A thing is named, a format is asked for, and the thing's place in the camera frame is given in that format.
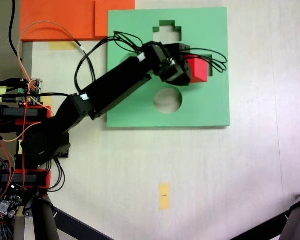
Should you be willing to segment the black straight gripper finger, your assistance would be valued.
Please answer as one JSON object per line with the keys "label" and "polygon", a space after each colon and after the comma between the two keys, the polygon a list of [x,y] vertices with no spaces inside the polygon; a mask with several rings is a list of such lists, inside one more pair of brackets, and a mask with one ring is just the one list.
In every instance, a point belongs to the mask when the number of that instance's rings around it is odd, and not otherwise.
{"label": "black straight gripper finger", "polygon": [[191,53],[190,46],[182,43],[176,44],[175,58],[184,60]]}

